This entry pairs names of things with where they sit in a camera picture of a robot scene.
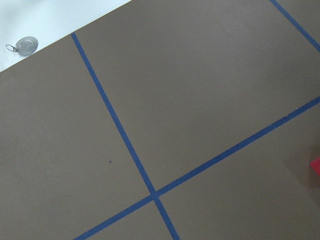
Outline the red cube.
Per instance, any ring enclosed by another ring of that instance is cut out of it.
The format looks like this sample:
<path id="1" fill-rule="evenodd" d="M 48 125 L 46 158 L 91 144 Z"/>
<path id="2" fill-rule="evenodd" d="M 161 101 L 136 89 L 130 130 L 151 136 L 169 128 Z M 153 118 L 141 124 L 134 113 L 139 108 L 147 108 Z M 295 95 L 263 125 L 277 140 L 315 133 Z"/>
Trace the red cube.
<path id="1" fill-rule="evenodd" d="M 320 157 L 317 157 L 310 163 L 311 168 L 320 176 Z"/>

